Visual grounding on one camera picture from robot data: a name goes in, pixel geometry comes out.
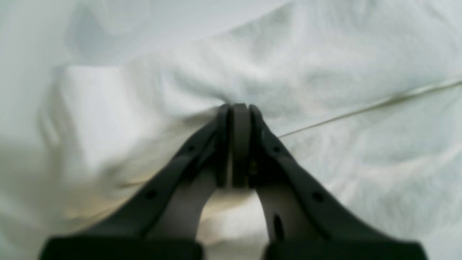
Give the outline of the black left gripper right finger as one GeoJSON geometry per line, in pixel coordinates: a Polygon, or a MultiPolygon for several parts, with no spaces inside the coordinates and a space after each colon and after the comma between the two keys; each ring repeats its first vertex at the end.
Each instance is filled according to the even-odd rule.
{"type": "Polygon", "coordinates": [[[231,106],[233,188],[256,191],[264,260],[426,260],[423,247],[364,223],[300,166],[254,106],[231,106]]]}

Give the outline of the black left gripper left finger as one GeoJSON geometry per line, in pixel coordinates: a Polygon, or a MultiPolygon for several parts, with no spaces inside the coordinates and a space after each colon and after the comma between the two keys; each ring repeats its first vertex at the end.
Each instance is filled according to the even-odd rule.
{"type": "Polygon", "coordinates": [[[109,217],[74,235],[49,239],[41,260],[203,260],[195,240],[203,207],[226,184],[230,106],[109,217]]]}

